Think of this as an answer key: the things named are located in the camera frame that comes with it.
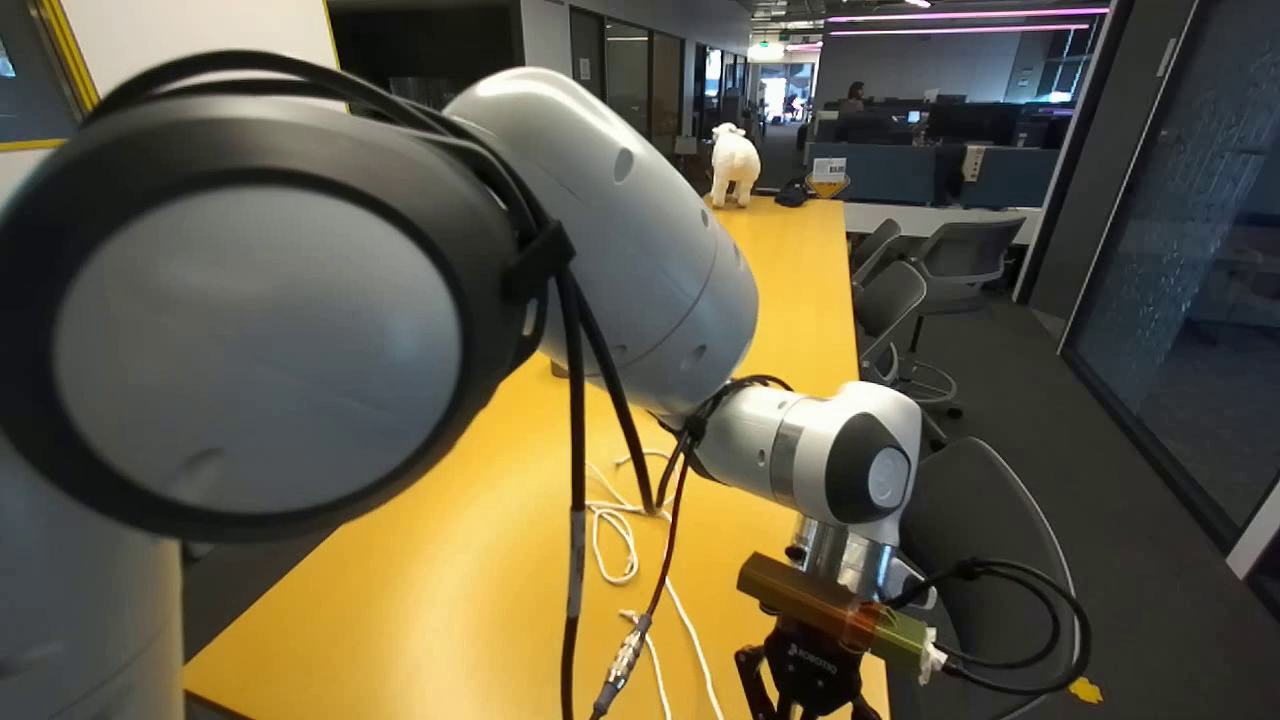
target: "white robotic arm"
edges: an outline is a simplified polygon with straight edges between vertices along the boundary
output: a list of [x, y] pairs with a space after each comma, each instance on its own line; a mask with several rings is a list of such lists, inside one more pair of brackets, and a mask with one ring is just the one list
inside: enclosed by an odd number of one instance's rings
[[[723, 393], [757, 285], [661, 153], [535, 68], [482, 79], [448, 116], [563, 222], [627, 395], [679, 430]], [[375, 509], [452, 448], [539, 342], [535, 296], [512, 294], [539, 236], [485, 170], [448, 142], [313, 101], [176, 93], [101, 113], [0, 217], [13, 468], [191, 539], [290, 536]], [[563, 353], [559, 325], [544, 343]], [[694, 455], [714, 479], [893, 548], [922, 410], [873, 385], [833, 400], [737, 387]], [[40, 532], [56, 529], [0, 529], [0, 569], [5, 548], [40, 548]]]

